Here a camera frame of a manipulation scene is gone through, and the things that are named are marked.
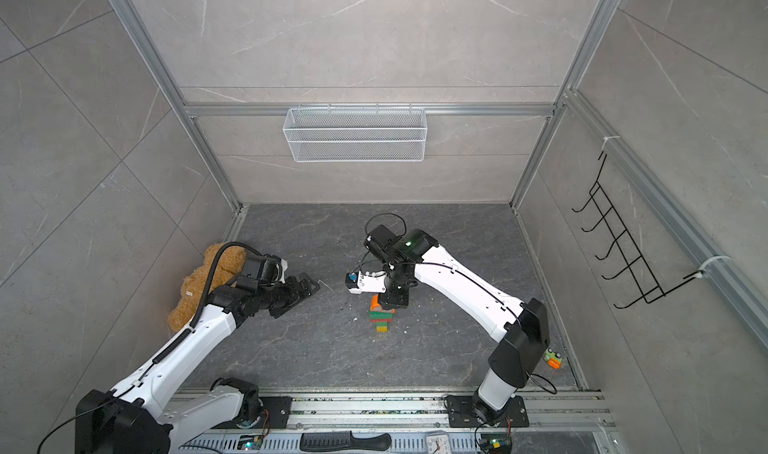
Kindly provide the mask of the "long green lego brick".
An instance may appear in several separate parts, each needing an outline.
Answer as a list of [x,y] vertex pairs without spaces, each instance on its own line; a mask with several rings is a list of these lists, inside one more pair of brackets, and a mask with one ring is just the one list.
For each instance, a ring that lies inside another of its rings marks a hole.
[[394,311],[370,311],[369,318],[373,319],[373,322],[378,322],[378,319],[393,319]]

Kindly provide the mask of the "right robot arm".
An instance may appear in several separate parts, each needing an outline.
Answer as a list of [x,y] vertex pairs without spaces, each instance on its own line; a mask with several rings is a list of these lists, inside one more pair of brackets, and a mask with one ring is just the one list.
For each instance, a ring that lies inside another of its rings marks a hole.
[[366,234],[364,247],[381,267],[347,273],[350,292],[376,294],[382,309],[398,310],[408,306],[411,288],[425,284],[462,308],[497,342],[469,412],[486,425],[503,420],[550,346],[546,306],[494,287],[421,229],[395,234],[379,225]]

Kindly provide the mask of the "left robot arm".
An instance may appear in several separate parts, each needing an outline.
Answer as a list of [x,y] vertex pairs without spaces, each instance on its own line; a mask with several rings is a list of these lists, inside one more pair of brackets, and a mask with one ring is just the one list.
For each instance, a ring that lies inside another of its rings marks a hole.
[[168,403],[207,355],[250,316],[285,314],[317,293],[318,282],[301,273],[270,287],[222,285],[200,318],[188,323],[146,363],[112,389],[92,390],[76,407],[77,453],[169,453],[204,431],[231,422],[250,428],[268,414],[258,387],[224,378],[188,403]]

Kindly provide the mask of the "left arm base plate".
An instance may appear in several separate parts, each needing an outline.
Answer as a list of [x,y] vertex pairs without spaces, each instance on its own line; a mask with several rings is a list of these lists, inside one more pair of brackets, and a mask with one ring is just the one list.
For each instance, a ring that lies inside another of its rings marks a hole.
[[291,396],[267,396],[260,398],[262,411],[253,422],[227,421],[214,426],[214,429],[285,429],[291,414],[293,398]]

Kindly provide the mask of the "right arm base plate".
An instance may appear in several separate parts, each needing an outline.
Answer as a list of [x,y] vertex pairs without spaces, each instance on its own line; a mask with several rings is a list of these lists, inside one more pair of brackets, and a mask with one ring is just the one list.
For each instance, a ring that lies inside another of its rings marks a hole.
[[503,408],[495,410],[477,395],[447,395],[444,398],[444,407],[451,428],[530,426],[525,403],[519,396],[509,398]]

